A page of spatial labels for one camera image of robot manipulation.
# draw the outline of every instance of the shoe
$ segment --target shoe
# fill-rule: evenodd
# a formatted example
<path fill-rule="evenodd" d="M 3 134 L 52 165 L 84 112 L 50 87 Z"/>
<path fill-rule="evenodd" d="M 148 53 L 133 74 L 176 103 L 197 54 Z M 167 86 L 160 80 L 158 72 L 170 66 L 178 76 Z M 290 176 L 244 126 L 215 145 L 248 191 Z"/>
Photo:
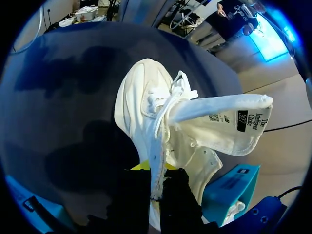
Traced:
<path fill-rule="evenodd" d="M 222 167 L 214 150 L 242 156 L 253 150 L 269 120 L 266 95 L 198 98 L 187 76 L 173 80 L 152 59 L 137 62 L 124 78 L 115 103 L 115 122 L 134 143 L 140 162 L 151 168 L 150 224 L 160 230 L 165 162 L 184 168 L 199 204 L 205 185 Z"/>

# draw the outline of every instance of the desk clutter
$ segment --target desk clutter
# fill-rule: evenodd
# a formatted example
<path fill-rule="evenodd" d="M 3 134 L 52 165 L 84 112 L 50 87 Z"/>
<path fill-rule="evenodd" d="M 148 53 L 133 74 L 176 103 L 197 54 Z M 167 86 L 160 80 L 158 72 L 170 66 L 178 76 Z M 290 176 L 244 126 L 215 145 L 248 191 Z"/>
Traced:
<path fill-rule="evenodd" d="M 67 27 L 73 24 L 87 23 L 87 22 L 101 22 L 101 21 L 116 21 L 116 15 L 119 10 L 119 2 L 116 0 L 109 0 L 109 5 L 101 7 L 96 5 L 83 4 L 80 9 L 68 14 L 60 21 L 55 22 L 49 26 L 45 33 L 55 30 L 57 28 Z"/>

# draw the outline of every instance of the shoelace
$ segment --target shoelace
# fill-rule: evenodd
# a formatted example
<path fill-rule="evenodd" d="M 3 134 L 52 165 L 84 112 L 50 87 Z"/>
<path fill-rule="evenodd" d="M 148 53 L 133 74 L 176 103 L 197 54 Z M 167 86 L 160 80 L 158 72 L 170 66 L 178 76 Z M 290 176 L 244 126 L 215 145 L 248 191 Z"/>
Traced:
<path fill-rule="evenodd" d="M 162 157 L 162 164 L 158 169 L 157 179 L 155 181 L 155 188 L 151 192 L 151 198 L 158 200 L 162 194 L 162 184 L 165 174 L 165 161 L 170 154 L 168 141 L 170 139 L 170 129 L 168 125 L 169 113 L 171 109 L 182 100 L 191 100 L 198 97 L 197 90 L 191 90 L 189 80 L 184 72 L 179 71 L 175 80 L 172 83 L 170 91 L 155 88 L 150 90 L 149 103 L 150 111 L 157 113 L 155 122 L 153 125 L 154 138 L 158 138 L 159 129 L 161 127 L 162 144 L 164 144 L 164 154 Z"/>
<path fill-rule="evenodd" d="M 158 108 L 161 107 L 153 126 L 154 138 L 157 139 L 160 126 L 162 125 L 162 133 L 165 134 L 164 142 L 168 142 L 170 139 L 170 130 L 167 122 L 171 109 L 182 100 L 191 100 L 197 97 L 197 90 L 191 90 L 189 80 L 182 71 L 178 72 L 171 86 L 170 93 L 164 92 L 158 88 L 152 89 L 150 91 L 151 111 L 156 113 Z"/>

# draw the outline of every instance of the wall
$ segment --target wall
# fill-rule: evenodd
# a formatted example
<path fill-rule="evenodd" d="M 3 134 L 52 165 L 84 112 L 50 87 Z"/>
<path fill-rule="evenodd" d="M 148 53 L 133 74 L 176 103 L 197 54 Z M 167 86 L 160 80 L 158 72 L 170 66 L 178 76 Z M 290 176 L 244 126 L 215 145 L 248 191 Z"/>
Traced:
<path fill-rule="evenodd" d="M 44 4 L 44 17 L 46 26 L 50 26 L 48 9 L 50 9 L 51 23 L 55 23 L 73 11 L 74 0 L 48 0 Z M 20 49 L 23 45 L 29 43 L 35 36 L 39 26 L 40 14 L 36 12 L 25 25 L 23 31 L 14 43 L 16 50 Z M 42 26 L 39 36 L 46 31 L 44 20 L 42 19 Z"/>
<path fill-rule="evenodd" d="M 276 196 L 302 184 L 311 160 L 312 122 L 267 132 L 246 156 L 247 163 L 261 164 L 250 207 L 266 196 Z M 296 193 L 282 200 L 290 205 Z"/>
<path fill-rule="evenodd" d="M 298 74 L 289 54 L 266 62 L 250 37 L 238 38 L 216 56 L 236 71 L 244 93 Z"/>
<path fill-rule="evenodd" d="M 222 0 L 211 0 L 206 6 L 201 5 L 198 9 L 194 11 L 194 13 L 205 19 L 217 10 L 216 4 L 220 1 Z M 190 6 L 190 8 L 194 9 L 196 6 L 199 5 L 199 3 L 195 0 L 190 0 L 188 5 Z"/>
<path fill-rule="evenodd" d="M 282 128 L 312 119 L 306 86 L 299 74 L 249 93 L 267 94 L 273 97 L 273 109 L 267 130 Z"/>

